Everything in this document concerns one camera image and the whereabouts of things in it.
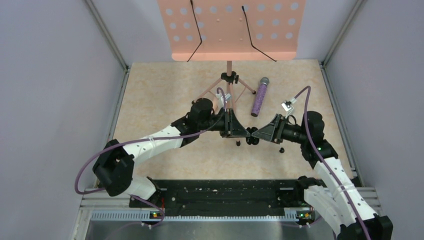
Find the black earbud charging case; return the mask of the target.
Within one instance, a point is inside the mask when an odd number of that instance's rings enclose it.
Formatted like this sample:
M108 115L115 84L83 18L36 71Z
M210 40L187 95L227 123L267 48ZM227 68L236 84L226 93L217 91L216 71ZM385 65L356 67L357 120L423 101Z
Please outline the black earbud charging case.
M258 145L259 142L260 142L260 139L257 138L257 137L252 136L252 134L254 132L256 132L258 130L258 128L254 126L254 127L248 127L246 130L250 133L250 136L245 138L246 143L248 145L253 145L253 146Z

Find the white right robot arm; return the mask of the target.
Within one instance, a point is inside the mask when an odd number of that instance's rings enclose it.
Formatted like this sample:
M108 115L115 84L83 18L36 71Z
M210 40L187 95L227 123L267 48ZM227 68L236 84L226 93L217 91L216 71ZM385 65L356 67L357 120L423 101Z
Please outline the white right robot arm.
M325 123L320 113L307 111L301 125L290 124L277 114L266 126L251 129L251 141L300 145L302 157L320 180L302 176L296 182L293 200L310 205L332 228L338 240L390 240L393 223L380 216L360 194L344 170L333 146L324 138Z

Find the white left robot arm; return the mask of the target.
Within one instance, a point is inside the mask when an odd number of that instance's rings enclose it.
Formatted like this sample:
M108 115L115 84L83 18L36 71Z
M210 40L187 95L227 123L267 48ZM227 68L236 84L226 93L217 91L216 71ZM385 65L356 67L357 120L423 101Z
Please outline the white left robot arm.
M139 177L134 169L144 161L165 151L182 148L208 131L219 132L222 138L248 138L251 133L238 121L233 109L219 107L200 98L183 117L164 129L141 139L120 143L109 141L95 155L92 171L110 197L135 195L149 207L160 202L158 187L148 177Z

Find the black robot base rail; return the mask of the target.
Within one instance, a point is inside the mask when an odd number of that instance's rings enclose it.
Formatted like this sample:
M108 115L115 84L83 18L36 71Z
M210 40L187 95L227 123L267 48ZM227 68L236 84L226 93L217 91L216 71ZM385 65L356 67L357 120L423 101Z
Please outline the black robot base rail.
M300 198L294 179L155 180L150 219L276 220L309 227L323 218Z

